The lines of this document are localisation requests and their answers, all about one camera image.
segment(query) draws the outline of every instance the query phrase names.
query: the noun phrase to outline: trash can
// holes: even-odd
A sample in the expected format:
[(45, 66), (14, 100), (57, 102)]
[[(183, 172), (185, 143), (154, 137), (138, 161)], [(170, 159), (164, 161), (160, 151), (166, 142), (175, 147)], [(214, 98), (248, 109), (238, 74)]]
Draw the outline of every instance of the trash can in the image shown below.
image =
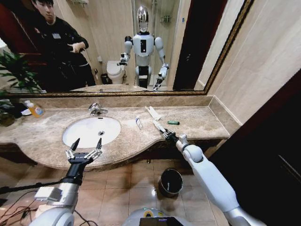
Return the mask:
[(104, 85), (106, 85), (106, 84), (112, 84), (112, 80), (109, 78), (109, 76), (108, 76), (107, 73), (101, 74), (101, 75), (100, 75), (100, 78), (101, 78), (102, 83), (103, 83)]
[(183, 188), (181, 174), (173, 168), (164, 170), (159, 180), (159, 191), (165, 197), (176, 196)]

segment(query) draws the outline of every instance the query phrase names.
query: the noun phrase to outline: faucet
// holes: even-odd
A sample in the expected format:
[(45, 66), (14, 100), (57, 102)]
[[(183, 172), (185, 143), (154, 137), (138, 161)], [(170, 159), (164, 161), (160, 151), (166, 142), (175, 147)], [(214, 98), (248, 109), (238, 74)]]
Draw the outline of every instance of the faucet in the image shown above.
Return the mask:
[(95, 116), (95, 115), (98, 116), (100, 114), (108, 113), (108, 110), (102, 109), (98, 103), (91, 104), (88, 110), (91, 111), (90, 113), (91, 116)]

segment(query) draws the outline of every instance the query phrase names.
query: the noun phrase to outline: soap bottle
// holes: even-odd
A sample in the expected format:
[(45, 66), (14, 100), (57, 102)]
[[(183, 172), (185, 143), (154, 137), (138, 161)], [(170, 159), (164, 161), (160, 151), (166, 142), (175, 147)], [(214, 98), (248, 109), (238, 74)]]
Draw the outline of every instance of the soap bottle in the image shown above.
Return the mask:
[(36, 118), (41, 117), (45, 113), (45, 111), (41, 107), (39, 107), (36, 104), (30, 102), (30, 100), (26, 100), (24, 103), (28, 107), (28, 109), (31, 111), (33, 116), (36, 117)]

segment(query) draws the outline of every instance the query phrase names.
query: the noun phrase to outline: white sink basin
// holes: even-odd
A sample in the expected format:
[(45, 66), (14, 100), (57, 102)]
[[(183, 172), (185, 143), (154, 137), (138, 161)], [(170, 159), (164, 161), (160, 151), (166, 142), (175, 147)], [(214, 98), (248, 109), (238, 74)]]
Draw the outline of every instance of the white sink basin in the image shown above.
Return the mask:
[(92, 148), (96, 147), (100, 137), (102, 145), (116, 139), (120, 129), (120, 123), (112, 118), (86, 118), (68, 126), (63, 133), (63, 142), (67, 146), (71, 146), (80, 138), (78, 148)]

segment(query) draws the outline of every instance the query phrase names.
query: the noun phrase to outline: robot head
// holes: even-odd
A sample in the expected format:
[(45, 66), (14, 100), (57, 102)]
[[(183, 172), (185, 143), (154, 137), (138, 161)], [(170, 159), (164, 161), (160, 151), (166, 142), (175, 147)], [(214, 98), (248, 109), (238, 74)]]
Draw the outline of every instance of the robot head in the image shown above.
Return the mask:
[(147, 12), (147, 8), (144, 6), (140, 6), (137, 12), (137, 20), (140, 27), (141, 32), (147, 31), (147, 25), (149, 22), (149, 14)]

